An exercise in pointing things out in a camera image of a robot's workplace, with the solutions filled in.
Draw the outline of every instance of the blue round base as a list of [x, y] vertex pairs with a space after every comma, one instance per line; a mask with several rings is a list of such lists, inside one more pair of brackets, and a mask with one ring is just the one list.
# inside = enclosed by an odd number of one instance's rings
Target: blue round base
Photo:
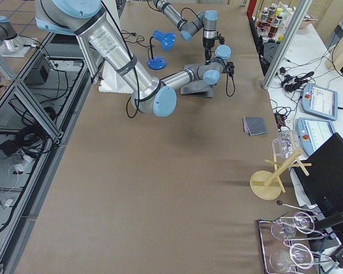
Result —
[[156, 56], [154, 59], [149, 59], [147, 65], [153, 70], [160, 70], [166, 66], [166, 60], [164, 57]]

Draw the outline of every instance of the computer monitor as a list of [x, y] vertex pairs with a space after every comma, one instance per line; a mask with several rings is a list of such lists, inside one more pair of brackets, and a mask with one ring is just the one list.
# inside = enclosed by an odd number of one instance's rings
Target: computer monitor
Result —
[[[306, 161], [310, 175], [300, 168], [295, 172], [310, 202], [316, 203], [325, 217], [343, 211], [343, 139], [334, 133]], [[332, 227], [343, 245], [343, 223]]]

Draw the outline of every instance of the white table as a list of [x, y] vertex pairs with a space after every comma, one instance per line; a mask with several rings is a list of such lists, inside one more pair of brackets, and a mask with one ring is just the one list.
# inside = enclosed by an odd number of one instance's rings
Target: white table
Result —
[[[299, 75], [299, 74], [306, 74], [310, 71], [315, 70], [315, 74], [313, 78], [315, 79], [315, 84], [321, 87], [327, 87], [332, 90], [338, 92], [338, 106], [343, 107], [343, 77], [338, 77], [339, 74], [333, 70], [328, 72], [329, 70], [325, 66], [326, 58], [324, 58], [321, 63], [320, 60], [316, 62], [312, 62], [311, 64], [304, 65], [297, 67], [297, 65], [306, 64], [315, 58], [320, 58], [326, 53], [326, 56], [329, 57], [329, 54], [324, 46], [323, 42], [321, 41], [320, 37], [318, 36], [317, 32], [315, 31], [312, 25], [309, 25], [307, 28], [303, 30], [298, 30], [296, 36], [288, 52], [286, 53], [285, 58], [290, 60], [290, 62], [284, 60], [281, 63], [282, 67], [285, 67], [288, 70], [288, 74], [291, 76]], [[278, 106], [284, 107], [291, 107], [292, 109], [296, 108], [296, 104], [292, 102], [288, 97], [285, 96], [284, 89], [280, 87], [281, 80], [276, 76], [272, 81], [270, 88], [268, 89], [270, 98], [277, 102]], [[291, 97], [293, 94], [286, 92], [286, 95]], [[293, 99], [298, 99], [300, 93], [297, 92]], [[272, 107], [276, 107], [276, 103], [272, 101]], [[291, 112], [288, 115], [288, 119], [286, 120], [286, 125], [293, 130], [296, 126], [297, 118], [299, 117], [306, 117], [306, 118], [317, 118], [313, 115], [304, 113], [301, 107], [301, 101], [299, 101], [297, 106], [297, 112]], [[343, 138], [343, 110], [338, 111], [338, 119], [333, 122], [336, 131], [342, 136]], [[300, 205], [310, 204], [308, 197], [306, 196], [302, 185], [297, 178], [294, 171], [291, 171], [291, 178], [295, 187], [295, 193]], [[329, 248], [325, 250], [325, 253], [331, 254], [336, 248]], [[328, 270], [331, 264], [325, 265], [323, 267], [325, 270]], [[333, 274], [343, 274], [343, 269], [334, 269], [332, 270]]]

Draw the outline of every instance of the robotic arm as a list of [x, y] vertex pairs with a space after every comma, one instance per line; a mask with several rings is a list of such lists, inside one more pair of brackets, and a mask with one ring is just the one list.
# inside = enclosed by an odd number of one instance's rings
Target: robotic arm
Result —
[[177, 102], [174, 89], [201, 78], [215, 84], [217, 75], [203, 72], [209, 71], [209, 67], [219, 73], [224, 69], [221, 58], [216, 58], [208, 65], [200, 65], [200, 70], [183, 70], [164, 80], [150, 76], [106, 20], [101, 0], [35, 0], [35, 11], [40, 29], [87, 39], [134, 90], [132, 105], [143, 113], [169, 116]]
[[23, 43], [9, 20], [5, 16], [0, 15], [0, 45], [2, 43], [4, 43], [6, 48], [11, 52], [23, 48]]
[[206, 61], [210, 61], [212, 56], [211, 49], [215, 45], [215, 40], [219, 40], [220, 44], [225, 43], [225, 38], [218, 35], [216, 31], [217, 11], [206, 10], [200, 12], [196, 19], [188, 22], [179, 14], [175, 8], [167, 0], [153, 0], [155, 7], [165, 14], [166, 17], [179, 29], [181, 37], [188, 41], [200, 29], [204, 29], [203, 46], [205, 48]]

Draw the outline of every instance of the red object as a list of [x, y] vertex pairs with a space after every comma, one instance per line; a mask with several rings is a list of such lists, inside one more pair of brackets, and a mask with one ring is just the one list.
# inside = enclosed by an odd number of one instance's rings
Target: red object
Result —
[[248, 16], [248, 19], [250, 19], [253, 16], [254, 9], [256, 8], [257, 0], [250, 0], [248, 10], [246, 11], [246, 15]]

